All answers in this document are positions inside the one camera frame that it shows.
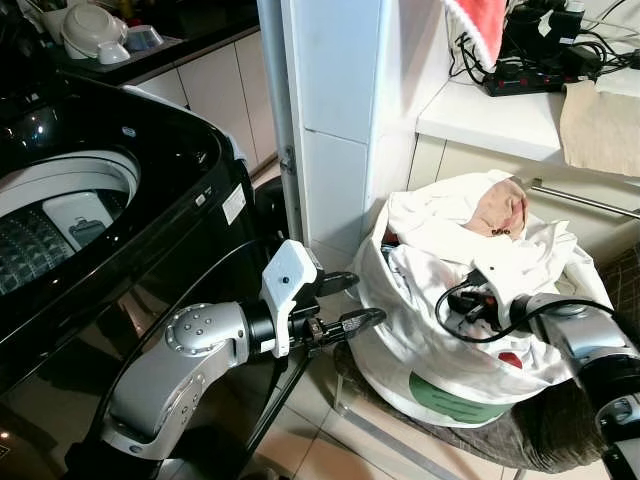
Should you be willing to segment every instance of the tiled floor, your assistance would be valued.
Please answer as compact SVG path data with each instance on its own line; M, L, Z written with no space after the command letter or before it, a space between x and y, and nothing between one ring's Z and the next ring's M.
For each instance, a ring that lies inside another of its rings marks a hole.
M254 184L273 178L278 168L272 166ZM344 296L328 297L321 302L321 316L335 319L347 303ZM310 365L262 440L252 468L269 467L295 480L514 478L514 470L427 437L362 399L349 402L355 416L341 416L331 407L335 384L333 360L323 353ZM607 478L601 462L560 475L525 475L525 480Z

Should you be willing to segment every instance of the washing machine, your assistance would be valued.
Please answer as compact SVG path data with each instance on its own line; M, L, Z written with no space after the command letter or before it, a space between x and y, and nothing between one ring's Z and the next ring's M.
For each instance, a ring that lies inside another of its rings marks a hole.
M174 307L256 298L269 252L227 135L139 92L34 67L29 41L14 59L25 68L0 82L3 480L60 478L144 332ZM187 456L205 460L167 461L159 478L185 465L233 478L278 371L266 355L211 388L189 426L205 441Z

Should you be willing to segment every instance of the laundry bag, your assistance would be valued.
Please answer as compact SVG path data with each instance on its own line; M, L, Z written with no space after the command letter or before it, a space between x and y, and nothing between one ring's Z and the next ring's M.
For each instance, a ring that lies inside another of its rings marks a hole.
M387 319L350 341L354 359L380 396L417 420L479 427L571 376L560 353L531 333L473 344L437 323L438 298L487 252L507 259L512 292L521 285L522 293L611 305L568 222L545 223L528 212L526 195L510 177L471 173L391 194L355 257L360 302L384 309ZM386 245L389 236L398 246ZM448 317L447 302L441 313ZM459 328L475 337L495 334L484 322Z

